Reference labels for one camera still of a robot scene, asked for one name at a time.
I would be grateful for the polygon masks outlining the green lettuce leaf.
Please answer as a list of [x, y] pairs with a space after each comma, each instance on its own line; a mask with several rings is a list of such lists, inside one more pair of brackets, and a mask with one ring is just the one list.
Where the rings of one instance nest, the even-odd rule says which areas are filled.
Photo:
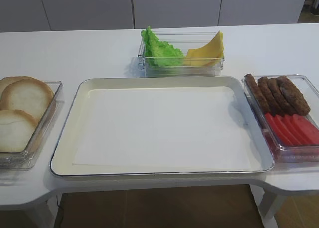
[[160, 41], [148, 26], [141, 31], [144, 42], [144, 57], [148, 59], [151, 66], [171, 67], [182, 66], [185, 58], [182, 51], [175, 48], [167, 41]]

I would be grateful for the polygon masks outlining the clear plastic patty tomato container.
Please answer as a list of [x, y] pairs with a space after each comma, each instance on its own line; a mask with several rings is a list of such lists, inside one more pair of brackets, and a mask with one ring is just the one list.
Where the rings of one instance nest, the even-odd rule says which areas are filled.
[[[303, 94], [306, 102], [310, 107], [310, 112], [307, 116], [304, 116], [314, 126], [319, 129], [319, 92], [310, 83], [310, 81], [302, 75], [285, 75], [291, 82], [299, 89]], [[258, 84], [258, 79], [262, 76], [253, 76]], [[268, 79], [278, 78], [279, 75], [265, 76]], [[259, 103], [256, 101], [253, 93], [245, 81], [245, 77], [242, 80], [244, 84], [244, 91], [247, 100], [252, 107], [255, 117], [261, 127], [265, 140], [272, 152], [274, 159], [278, 163], [288, 162], [313, 162], [319, 160], [319, 145], [312, 146], [283, 146], [279, 143], [279, 139], [275, 136], [271, 130], [268, 122], [266, 121], [265, 114], [261, 110]]]

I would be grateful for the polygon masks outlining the clear plastic lettuce cheese container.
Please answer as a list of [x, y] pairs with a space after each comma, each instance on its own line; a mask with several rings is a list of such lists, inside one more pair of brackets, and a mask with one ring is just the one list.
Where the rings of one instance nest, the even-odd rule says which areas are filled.
[[219, 58], [190, 58], [189, 50], [199, 49], [211, 42], [216, 32], [154, 31], [161, 42], [180, 50], [183, 57], [152, 57], [141, 40], [138, 58], [145, 77], [169, 76], [219, 76], [223, 70], [224, 56]]

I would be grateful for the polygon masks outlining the yellow cheese slices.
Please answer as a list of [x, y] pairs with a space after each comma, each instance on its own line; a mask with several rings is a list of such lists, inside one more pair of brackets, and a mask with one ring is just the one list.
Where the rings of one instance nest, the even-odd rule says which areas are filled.
[[224, 58], [223, 33], [219, 31], [205, 46], [189, 49], [184, 65], [192, 67], [214, 66]]

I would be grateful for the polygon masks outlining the red tomato slices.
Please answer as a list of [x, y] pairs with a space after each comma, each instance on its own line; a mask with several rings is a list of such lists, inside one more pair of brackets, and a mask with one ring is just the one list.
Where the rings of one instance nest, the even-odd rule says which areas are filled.
[[271, 130], [283, 146], [312, 146], [319, 144], [319, 130], [305, 117], [294, 114], [284, 117], [265, 114]]

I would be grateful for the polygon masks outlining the brown meat patty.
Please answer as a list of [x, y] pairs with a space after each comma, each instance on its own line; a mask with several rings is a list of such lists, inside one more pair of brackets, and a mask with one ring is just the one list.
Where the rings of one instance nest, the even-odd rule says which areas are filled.
[[300, 116], [307, 116], [310, 112], [310, 107], [299, 89], [286, 76], [279, 76], [276, 81], [282, 95], [295, 109], [296, 113]]
[[281, 107], [279, 106], [277, 101], [275, 100], [270, 88], [268, 87], [268, 78], [265, 76], [259, 78], [258, 79], [258, 86], [259, 86], [259, 89], [261, 90], [262, 94], [264, 95], [264, 97], [267, 100], [267, 103], [270, 107], [271, 114], [273, 116], [275, 116], [275, 115], [283, 116], [284, 115], [283, 110], [281, 109]]
[[293, 115], [296, 114], [296, 110], [288, 103], [285, 97], [282, 95], [277, 80], [275, 78], [270, 78], [267, 81], [268, 87], [272, 92], [272, 95], [280, 108], [282, 109], [283, 114]]
[[256, 101], [259, 103], [259, 106], [264, 114], [270, 113], [270, 107], [269, 104], [264, 97], [263, 93], [261, 92], [259, 86], [256, 83], [256, 80], [252, 76], [252, 74], [246, 74], [245, 75], [245, 81], [247, 85], [249, 86], [251, 92], [253, 93]]

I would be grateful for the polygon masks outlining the white metal baking tray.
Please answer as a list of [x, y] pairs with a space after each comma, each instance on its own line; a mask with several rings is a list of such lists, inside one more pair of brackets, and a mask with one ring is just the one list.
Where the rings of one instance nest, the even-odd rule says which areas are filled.
[[83, 81], [50, 169], [75, 177], [262, 173], [273, 165], [242, 84], [201, 76]]

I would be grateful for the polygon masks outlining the rightmost brown meat patty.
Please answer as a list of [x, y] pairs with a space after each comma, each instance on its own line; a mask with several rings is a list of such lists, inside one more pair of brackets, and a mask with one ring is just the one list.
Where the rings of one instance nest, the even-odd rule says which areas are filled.
[[276, 81], [282, 95], [295, 109], [296, 113], [300, 116], [307, 116], [310, 112], [310, 107], [299, 89], [286, 76], [279, 76]]

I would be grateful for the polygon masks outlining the bun half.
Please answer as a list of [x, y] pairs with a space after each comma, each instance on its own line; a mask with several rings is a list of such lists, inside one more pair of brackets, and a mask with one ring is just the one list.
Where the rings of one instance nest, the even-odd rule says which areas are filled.
[[53, 99], [51, 88], [37, 79], [24, 79], [9, 85], [0, 96], [1, 110], [21, 110], [40, 121]]
[[0, 111], [0, 152], [19, 153], [28, 145], [38, 122], [21, 110]]
[[14, 77], [5, 77], [0, 81], [0, 95], [2, 95], [3, 91], [11, 84], [24, 80], [24, 79], [32, 79], [32, 77], [27, 76], [14, 76]]

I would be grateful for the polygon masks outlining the leftmost brown meat patty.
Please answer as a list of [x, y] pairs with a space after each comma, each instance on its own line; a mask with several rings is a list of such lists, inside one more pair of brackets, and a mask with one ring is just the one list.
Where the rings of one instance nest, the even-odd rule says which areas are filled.
[[270, 107], [269, 104], [264, 97], [263, 93], [261, 92], [259, 86], [256, 83], [256, 80], [252, 76], [252, 74], [246, 74], [245, 75], [245, 81], [247, 85], [249, 86], [251, 92], [253, 93], [256, 101], [259, 103], [259, 106], [264, 114], [270, 113]]

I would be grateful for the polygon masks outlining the clear plastic bun container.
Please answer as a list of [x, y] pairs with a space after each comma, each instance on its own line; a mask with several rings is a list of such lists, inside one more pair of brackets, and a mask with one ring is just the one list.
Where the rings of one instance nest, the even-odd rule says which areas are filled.
[[43, 114], [41, 120], [27, 145], [19, 153], [0, 153], [1, 169], [27, 170], [34, 166], [38, 154], [46, 141], [47, 135], [52, 127], [53, 120], [59, 109], [63, 105], [63, 99], [60, 97], [63, 84], [61, 81], [42, 81], [47, 84], [54, 93], [53, 99]]

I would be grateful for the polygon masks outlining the white parchment paper sheet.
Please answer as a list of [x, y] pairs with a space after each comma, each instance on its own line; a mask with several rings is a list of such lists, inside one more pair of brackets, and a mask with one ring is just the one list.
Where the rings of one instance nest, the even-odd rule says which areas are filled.
[[133, 172], [263, 168], [231, 88], [94, 89], [86, 104], [76, 165]]

